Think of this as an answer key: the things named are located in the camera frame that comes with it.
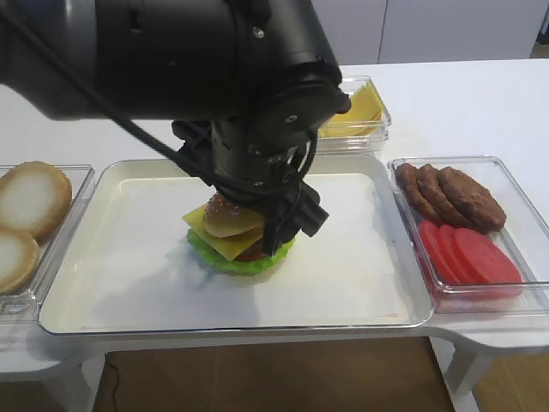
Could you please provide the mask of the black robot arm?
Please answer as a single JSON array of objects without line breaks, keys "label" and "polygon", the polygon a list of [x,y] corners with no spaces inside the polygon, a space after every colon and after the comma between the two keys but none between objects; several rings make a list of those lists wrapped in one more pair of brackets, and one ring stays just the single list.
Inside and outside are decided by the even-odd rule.
[{"label": "black robot arm", "polygon": [[4,1],[1,83],[54,120],[108,118],[264,216],[263,250],[327,220],[304,177],[351,101],[309,1]]}]

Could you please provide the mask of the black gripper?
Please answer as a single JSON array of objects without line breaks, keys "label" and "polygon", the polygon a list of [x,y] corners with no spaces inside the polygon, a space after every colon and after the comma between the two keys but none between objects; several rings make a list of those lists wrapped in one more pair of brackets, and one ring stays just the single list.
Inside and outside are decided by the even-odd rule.
[{"label": "black gripper", "polygon": [[329,213],[304,182],[317,152],[315,123],[303,130],[253,131],[233,121],[174,121],[178,166],[265,217],[262,252],[274,254],[299,231],[317,234]]}]

